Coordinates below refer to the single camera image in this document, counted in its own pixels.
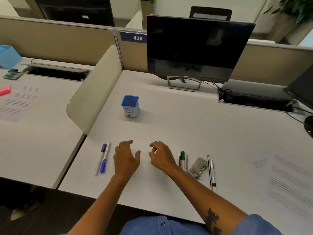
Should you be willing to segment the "person's left hand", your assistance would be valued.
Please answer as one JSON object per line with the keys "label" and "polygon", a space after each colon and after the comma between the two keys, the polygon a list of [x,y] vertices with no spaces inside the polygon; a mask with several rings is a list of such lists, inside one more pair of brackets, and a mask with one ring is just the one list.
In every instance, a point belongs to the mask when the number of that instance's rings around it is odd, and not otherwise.
{"label": "person's left hand", "polygon": [[123,181],[129,181],[138,167],[134,167],[134,156],[131,150],[133,140],[120,142],[115,147],[115,176]]}

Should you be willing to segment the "person's left forearm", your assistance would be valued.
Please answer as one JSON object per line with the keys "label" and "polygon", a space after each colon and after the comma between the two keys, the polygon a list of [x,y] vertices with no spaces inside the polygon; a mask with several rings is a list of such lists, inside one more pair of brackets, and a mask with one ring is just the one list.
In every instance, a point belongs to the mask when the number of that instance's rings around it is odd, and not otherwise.
{"label": "person's left forearm", "polygon": [[130,174],[114,175],[91,207],[66,235],[104,235]]}

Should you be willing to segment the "grey stapler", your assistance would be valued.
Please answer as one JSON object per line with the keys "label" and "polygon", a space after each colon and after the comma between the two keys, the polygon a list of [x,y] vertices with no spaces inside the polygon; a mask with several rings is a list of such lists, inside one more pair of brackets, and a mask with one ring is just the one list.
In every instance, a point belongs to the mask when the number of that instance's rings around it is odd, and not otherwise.
{"label": "grey stapler", "polygon": [[194,164],[187,170],[187,173],[190,174],[193,178],[199,179],[203,171],[209,167],[208,161],[203,158],[197,158]]}

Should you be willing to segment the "blue pen holder white label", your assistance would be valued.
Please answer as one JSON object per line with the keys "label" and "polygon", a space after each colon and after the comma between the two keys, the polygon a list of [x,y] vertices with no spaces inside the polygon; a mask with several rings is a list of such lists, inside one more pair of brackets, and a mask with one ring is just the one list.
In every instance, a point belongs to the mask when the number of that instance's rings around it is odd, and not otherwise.
{"label": "blue pen holder white label", "polygon": [[121,106],[126,117],[136,118],[139,114],[139,97],[135,95],[125,95]]}

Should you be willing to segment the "black pencil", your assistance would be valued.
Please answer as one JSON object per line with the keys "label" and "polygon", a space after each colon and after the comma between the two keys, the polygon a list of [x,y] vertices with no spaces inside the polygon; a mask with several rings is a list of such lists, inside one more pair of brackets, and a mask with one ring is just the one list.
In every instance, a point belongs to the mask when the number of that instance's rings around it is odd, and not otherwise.
{"label": "black pencil", "polygon": [[209,157],[209,155],[207,155],[207,159],[208,159],[208,166],[209,166],[210,189],[213,190],[212,174],[211,174],[211,163],[210,163],[210,157]]}

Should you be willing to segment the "silver pen black band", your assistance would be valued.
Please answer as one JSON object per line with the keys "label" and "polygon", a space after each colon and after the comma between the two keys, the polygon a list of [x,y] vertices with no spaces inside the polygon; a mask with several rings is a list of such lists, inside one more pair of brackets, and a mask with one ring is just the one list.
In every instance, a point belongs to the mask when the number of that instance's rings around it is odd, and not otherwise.
{"label": "silver pen black band", "polygon": [[210,170],[211,170],[211,181],[212,181],[212,189],[213,192],[216,193],[217,191],[217,186],[216,186],[216,176],[215,176],[215,171],[214,171],[214,164],[213,161],[210,160]]}

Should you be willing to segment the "blue denim shirt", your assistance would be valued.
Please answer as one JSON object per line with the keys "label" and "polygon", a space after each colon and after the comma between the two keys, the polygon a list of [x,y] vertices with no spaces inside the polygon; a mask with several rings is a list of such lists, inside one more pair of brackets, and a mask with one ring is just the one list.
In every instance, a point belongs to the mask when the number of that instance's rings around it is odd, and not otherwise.
{"label": "blue denim shirt", "polygon": [[[208,232],[201,224],[169,219],[166,216],[139,217],[128,221],[120,235],[220,235]],[[232,235],[283,235],[257,214],[245,218]]]}

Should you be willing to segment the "beige curved desk divider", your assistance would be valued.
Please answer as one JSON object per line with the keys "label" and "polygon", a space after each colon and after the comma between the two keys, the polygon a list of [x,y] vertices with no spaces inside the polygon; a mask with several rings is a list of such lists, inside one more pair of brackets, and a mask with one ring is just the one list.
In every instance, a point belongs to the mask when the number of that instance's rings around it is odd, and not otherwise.
{"label": "beige curved desk divider", "polygon": [[88,135],[122,74],[118,49],[111,45],[66,106],[71,121]]}

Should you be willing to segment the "grey monitor stand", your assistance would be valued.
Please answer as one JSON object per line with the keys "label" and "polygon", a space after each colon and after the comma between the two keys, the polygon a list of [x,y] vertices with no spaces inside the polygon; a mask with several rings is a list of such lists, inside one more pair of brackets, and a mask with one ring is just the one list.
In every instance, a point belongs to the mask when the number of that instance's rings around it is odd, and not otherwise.
{"label": "grey monitor stand", "polygon": [[187,76],[167,76],[168,87],[174,90],[183,90],[190,92],[199,92],[201,80],[189,78]]}

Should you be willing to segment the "printed paper sheet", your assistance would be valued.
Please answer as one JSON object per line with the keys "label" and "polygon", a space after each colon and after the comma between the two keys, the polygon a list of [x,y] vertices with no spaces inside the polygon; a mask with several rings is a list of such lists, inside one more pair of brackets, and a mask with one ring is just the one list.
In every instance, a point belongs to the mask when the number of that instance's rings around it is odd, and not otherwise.
{"label": "printed paper sheet", "polygon": [[249,159],[255,191],[277,214],[313,221],[313,171],[289,155],[261,152]]}
{"label": "printed paper sheet", "polygon": [[18,122],[45,94],[45,84],[22,84],[0,97],[0,120]]}

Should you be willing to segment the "beige partition panel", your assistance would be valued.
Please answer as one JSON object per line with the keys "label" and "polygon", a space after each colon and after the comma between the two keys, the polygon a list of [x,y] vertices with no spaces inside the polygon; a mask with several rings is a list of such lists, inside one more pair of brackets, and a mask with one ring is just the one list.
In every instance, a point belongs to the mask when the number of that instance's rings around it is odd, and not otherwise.
{"label": "beige partition panel", "polygon": [[[148,72],[147,44],[123,41],[135,29],[0,16],[0,44],[22,57],[95,66],[116,45],[123,69]],[[230,79],[287,86],[313,65],[313,47],[249,40]]]}

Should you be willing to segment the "small grey device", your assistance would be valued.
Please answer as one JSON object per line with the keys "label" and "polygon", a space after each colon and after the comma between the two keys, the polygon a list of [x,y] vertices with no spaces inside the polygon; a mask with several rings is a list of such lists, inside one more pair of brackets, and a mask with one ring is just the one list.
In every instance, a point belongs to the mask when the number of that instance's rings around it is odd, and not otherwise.
{"label": "small grey device", "polygon": [[18,69],[9,69],[7,71],[7,73],[5,75],[3,75],[4,79],[8,79],[8,80],[17,80],[19,79],[23,74],[25,73],[25,71],[19,71]]}

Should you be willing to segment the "black round base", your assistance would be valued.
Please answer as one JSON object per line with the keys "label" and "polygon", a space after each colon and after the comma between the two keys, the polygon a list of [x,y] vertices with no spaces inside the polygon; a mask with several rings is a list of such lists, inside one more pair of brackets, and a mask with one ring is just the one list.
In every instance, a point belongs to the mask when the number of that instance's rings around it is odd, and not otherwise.
{"label": "black round base", "polygon": [[313,115],[305,118],[303,126],[307,134],[313,139]]}

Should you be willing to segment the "light blue box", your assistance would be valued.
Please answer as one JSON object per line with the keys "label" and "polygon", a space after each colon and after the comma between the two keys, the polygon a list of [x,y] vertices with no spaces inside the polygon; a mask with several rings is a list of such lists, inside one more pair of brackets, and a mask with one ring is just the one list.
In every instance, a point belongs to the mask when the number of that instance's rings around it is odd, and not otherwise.
{"label": "light blue box", "polygon": [[11,69],[22,61],[22,57],[12,47],[0,45],[0,69]]}

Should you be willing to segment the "dark angled monitor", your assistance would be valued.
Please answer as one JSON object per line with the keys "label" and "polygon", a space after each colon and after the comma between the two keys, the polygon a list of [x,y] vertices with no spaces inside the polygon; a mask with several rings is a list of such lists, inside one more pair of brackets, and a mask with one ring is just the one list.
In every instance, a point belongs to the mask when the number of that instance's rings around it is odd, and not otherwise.
{"label": "dark angled monitor", "polygon": [[313,110],[313,65],[284,88],[284,92]]}

